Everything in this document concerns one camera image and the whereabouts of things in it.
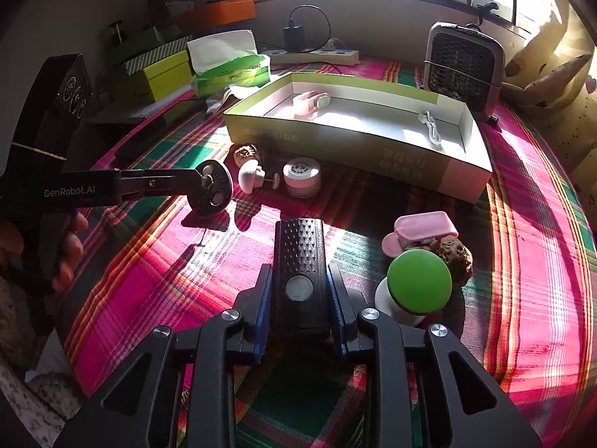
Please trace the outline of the person's hand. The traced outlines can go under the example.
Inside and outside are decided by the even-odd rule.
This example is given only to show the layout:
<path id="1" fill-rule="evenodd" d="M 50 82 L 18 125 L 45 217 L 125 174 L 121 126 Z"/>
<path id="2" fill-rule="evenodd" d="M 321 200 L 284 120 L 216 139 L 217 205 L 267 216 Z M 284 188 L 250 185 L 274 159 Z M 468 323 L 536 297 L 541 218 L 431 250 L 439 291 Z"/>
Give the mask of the person's hand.
<path id="1" fill-rule="evenodd" d="M 64 291 L 73 282 L 74 271 L 77 261 L 82 256 L 84 248 L 78 233 L 88 228 L 87 218 L 81 212 L 76 211 L 71 215 L 70 224 L 62 241 L 62 255 L 58 262 L 56 275 L 51 280 L 54 290 Z M 24 243 L 19 231 L 14 224 L 1 218 L 1 272 L 8 270 L 10 259 L 14 255 L 20 255 Z"/>

